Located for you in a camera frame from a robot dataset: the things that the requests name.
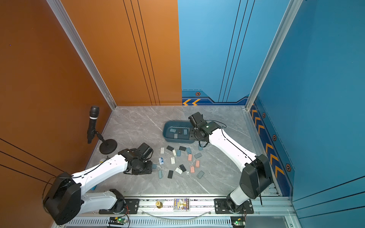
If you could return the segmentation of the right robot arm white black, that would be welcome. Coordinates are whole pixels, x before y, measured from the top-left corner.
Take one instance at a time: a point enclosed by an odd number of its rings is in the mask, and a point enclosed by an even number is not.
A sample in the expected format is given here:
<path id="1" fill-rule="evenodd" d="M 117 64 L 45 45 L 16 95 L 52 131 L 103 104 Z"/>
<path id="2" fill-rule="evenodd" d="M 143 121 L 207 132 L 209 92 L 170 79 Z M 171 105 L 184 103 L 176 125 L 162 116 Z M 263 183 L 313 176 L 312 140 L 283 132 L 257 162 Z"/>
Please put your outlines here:
<path id="1" fill-rule="evenodd" d="M 198 141 L 208 142 L 220 149 L 241 171 L 238 187 L 226 200 L 226 207 L 232 213 L 243 211 L 243 204 L 261 196 L 273 183 L 271 165 L 268 158 L 247 150 L 228 136 L 222 126 L 215 122 L 193 123 L 192 133 Z"/>

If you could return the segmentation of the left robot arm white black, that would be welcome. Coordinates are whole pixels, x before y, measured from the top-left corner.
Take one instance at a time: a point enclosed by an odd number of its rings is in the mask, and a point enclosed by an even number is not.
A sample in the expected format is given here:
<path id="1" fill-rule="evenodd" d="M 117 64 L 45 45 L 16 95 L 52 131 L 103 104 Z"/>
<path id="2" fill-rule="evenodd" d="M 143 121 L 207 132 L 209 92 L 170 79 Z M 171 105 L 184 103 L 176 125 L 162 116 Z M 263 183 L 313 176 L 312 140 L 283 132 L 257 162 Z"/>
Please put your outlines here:
<path id="1" fill-rule="evenodd" d="M 42 206 L 57 225 L 64 225 L 77 215 L 92 211 L 124 213 L 127 207 L 122 193 L 116 189 L 89 193 L 93 187 L 119 173 L 151 174 L 153 149 L 143 143 L 139 148 L 124 149 L 99 165 L 87 170 L 58 175 L 47 193 L 42 195 Z"/>

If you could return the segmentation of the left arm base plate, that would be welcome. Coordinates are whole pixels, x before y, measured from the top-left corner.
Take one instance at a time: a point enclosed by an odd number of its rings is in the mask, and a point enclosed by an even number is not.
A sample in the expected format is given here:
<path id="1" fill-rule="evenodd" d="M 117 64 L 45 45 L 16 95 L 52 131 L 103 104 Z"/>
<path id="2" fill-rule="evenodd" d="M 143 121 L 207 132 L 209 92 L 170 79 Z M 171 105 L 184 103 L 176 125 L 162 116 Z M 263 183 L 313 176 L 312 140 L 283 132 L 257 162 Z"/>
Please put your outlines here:
<path id="1" fill-rule="evenodd" d="M 118 199 L 116 204 L 109 210 L 99 210 L 99 214 L 137 214 L 139 199 Z"/>

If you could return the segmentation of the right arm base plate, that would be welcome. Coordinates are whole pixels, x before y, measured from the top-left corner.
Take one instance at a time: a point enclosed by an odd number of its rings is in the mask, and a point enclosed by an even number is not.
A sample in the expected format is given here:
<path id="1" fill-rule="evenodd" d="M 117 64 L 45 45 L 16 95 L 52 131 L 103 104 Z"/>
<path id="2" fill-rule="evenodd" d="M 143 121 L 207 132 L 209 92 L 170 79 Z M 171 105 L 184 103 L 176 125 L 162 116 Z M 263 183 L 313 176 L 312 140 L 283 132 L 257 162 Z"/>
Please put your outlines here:
<path id="1" fill-rule="evenodd" d="M 236 205 L 231 199 L 214 199 L 214 209 L 216 214 L 253 214 L 251 200 L 245 201 L 241 205 Z"/>

